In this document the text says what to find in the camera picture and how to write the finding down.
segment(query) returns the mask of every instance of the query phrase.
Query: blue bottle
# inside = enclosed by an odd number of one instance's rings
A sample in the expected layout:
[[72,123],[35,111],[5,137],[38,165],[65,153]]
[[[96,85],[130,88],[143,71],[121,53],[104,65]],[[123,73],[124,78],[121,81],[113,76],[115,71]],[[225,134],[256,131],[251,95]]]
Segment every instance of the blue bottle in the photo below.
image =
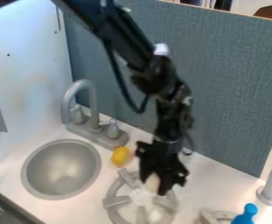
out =
[[254,224],[253,216],[257,214],[257,206],[251,203],[245,205],[244,214],[240,214],[234,218],[231,224]]

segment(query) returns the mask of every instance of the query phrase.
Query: yellow ball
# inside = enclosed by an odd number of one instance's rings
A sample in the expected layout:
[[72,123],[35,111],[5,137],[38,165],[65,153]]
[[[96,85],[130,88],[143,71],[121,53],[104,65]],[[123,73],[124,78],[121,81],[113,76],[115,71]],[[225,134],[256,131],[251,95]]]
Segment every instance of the yellow ball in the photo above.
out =
[[111,161],[115,166],[121,166],[129,160],[129,156],[130,152],[128,148],[119,147],[113,151]]

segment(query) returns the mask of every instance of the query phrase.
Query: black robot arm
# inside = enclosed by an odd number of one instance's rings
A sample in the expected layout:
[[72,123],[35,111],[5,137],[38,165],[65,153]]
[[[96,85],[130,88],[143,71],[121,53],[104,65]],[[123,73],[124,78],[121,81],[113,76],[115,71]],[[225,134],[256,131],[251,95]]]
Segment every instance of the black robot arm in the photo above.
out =
[[[178,153],[187,129],[192,126],[191,90],[177,76],[166,54],[155,53],[127,9],[114,0],[52,0],[67,15],[72,15],[105,46],[124,98],[137,113],[145,110],[149,97],[156,100],[157,127],[152,143],[137,143],[140,178],[156,173],[160,180],[157,193],[165,195],[175,184],[183,186],[188,171]],[[146,97],[140,108],[131,100],[114,55],[127,62],[131,80]]]

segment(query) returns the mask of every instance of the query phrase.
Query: sink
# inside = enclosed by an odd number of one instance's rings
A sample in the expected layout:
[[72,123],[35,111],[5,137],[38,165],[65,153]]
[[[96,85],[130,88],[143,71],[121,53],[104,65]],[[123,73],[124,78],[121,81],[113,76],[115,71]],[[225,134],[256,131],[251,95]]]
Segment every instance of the sink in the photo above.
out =
[[44,200],[64,200],[84,192],[97,179],[101,157],[90,144],[64,139],[47,143],[24,162],[24,188]]

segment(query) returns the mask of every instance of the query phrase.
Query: white countertop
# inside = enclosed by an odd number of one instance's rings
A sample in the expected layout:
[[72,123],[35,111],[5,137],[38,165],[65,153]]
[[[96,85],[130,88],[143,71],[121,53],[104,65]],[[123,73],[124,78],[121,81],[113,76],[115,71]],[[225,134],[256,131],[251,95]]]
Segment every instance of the white countertop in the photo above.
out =
[[[151,134],[128,124],[119,122],[119,126],[128,132],[130,141],[127,146],[132,150],[136,140],[151,139]],[[50,132],[49,135],[39,133],[34,141],[23,144],[0,162],[0,193],[47,224],[111,224],[102,207],[108,188],[118,177],[117,169],[109,162],[111,151],[68,132],[62,125]],[[91,143],[101,155],[101,173],[85,192],[75,197],[55,201],[38,199],[24,189],[20,179],[21,167],[34,150],[58,139],[80,139]],[[184,161],[191,176],[185,188],[175,187],[180,208],[173,224],[194,223],[201,209],[241,213],[248,202],[258,206],[257,224],[272,223],[272,206],[263,205],[255,196],[263,181],[198,153],[184,157]],[[136,170],[136,159],[128,169]]]

